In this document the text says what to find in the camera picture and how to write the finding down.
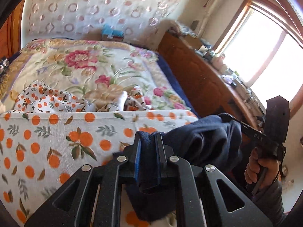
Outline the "right forearm grey sleeve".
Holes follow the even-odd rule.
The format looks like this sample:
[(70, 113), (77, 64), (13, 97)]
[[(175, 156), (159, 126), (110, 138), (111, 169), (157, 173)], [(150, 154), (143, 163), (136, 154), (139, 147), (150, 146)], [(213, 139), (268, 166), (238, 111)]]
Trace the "right forearm grey sleeve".
[(282, 189), (281, 183), (276, 180), (252, 197), (252, 202), (270, 219), (273, 226), (280, 226), (286, 217), (283, 213)]

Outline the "person right hand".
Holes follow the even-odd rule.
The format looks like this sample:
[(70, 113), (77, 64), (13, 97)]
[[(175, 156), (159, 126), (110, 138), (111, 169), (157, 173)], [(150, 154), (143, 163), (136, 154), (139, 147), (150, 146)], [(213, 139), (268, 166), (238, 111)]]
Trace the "person right hand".
[(279, 172), (279, 161), (271, 158), (258, 158), (258, 150), (254, 148), (249, 157), (249, 163), (247, 164), (247, 169), (244, 172), (245, 180), (248, 184), (256, 183), (258, 179), (258, 174), (260, 173), (261, 167), (267, 168), (268, 171), (259, 189), (262, 190), (265, 187), (270, 186), (274, 181)]

